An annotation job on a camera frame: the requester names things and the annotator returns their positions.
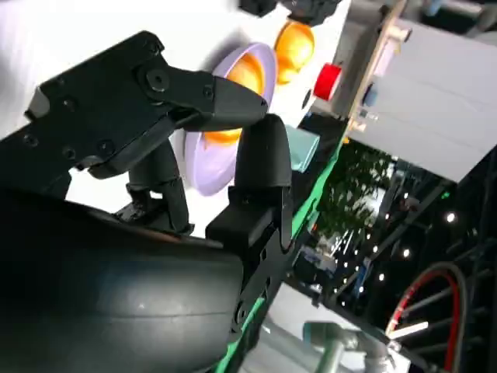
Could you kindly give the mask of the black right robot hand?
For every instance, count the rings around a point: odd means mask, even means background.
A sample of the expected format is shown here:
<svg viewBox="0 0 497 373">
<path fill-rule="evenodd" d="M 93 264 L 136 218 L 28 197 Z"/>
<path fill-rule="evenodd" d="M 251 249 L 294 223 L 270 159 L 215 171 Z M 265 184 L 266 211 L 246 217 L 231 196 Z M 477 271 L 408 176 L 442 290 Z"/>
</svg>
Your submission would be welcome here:
<svg viewBox="0 0 497 373">
<path fill-rule="evenodd" d="M 282 120 L 162 51 L 142 31 L 44 82 L 1 141 L 3 372 L 205 372 L 280 282 Z M 228 205 L 195 238 L 170 136 L 235 128 Z"/>
</svg>

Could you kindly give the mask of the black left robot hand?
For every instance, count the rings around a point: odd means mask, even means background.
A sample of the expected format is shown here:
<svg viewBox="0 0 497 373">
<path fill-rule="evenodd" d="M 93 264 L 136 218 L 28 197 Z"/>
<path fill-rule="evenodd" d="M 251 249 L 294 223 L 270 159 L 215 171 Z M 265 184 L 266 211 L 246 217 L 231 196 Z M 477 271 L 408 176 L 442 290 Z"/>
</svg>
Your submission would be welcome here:
<svg viewBox="0 0 497 373">
<path fill-rule="evenodd" d="M 262 18 L 278 5 L 290 10 L 288 18 L 307 26 L 319 26 L 332 16 L 340 0 L 240 0 L 240 10 Z"/>
</svg>

